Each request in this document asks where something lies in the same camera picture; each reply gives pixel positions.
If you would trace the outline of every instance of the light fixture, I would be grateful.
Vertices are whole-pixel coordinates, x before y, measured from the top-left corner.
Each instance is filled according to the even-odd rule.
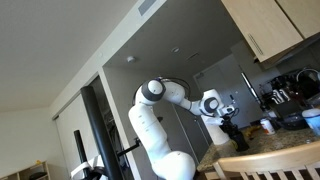
[[[129,63],[133,63],[133,62],[136,61],[136,58],[133,57],[133,56],[128,56],[128,57],[127,57],[127,61],[128,61]]]
[[[171,52],[172,53],[177,53],[177,52],[179,52],[179,50],[180,50],[179,47],[174,47],[174,48],[171,49]]]

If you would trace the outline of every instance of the wooden cabinet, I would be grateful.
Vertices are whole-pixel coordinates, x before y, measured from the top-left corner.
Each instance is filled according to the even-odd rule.
[[[274,0],[222,0],[260,62],[303,41]]]
[[[49,169],[46,162],[30,166],[21,171],[2,177],[0,180],[29,180],[30,176],[35,173],[43,173],[41,177],[35,178],[36,180],[50,180]]]
[[[277,0],[277,2],[304,38],[320,32],[319,0]]]

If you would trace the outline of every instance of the kitchen counter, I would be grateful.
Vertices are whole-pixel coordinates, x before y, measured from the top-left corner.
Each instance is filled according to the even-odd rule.
[[[199,172],[214,171],[213,163],[223,157],[259,154],[299,146],[318,140],[320,140],[320,137],[316,137],[310,128],[296,131],[288,131],[281,128],[273,135],[266,135],[263,133],[263,130],[260,129],[253,132],[252,140],[247,140],[250,148],[243,152],[237,152],[230,141],[223,145],[211,144],[198,165],[197,170]]]

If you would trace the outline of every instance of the cup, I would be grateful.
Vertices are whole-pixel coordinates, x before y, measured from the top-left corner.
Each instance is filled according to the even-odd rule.
[[[308,109],[302,112],[302,116],[316,136],[320,136],[320,109]]]

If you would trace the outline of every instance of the shelf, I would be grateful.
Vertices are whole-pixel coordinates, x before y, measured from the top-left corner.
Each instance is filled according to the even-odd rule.
[[[50,180],[50,174],[47,163],[44,161],[41,164],[35,164],[24,168],[16,173],[9,176],[0,177],[0,180],[29,180],[29,177],[38,172],[46,172],[47,174],[37,178],[36,180]]]
[[[38,178],[38,179],[36,179],[36,180],[41,180],[41,179],[44,179],[44,178],[46,178],[46,177],[48,177],[48,174],[47,174],[47,175],[45,175],[45,176],[39,177],[39,178]]]

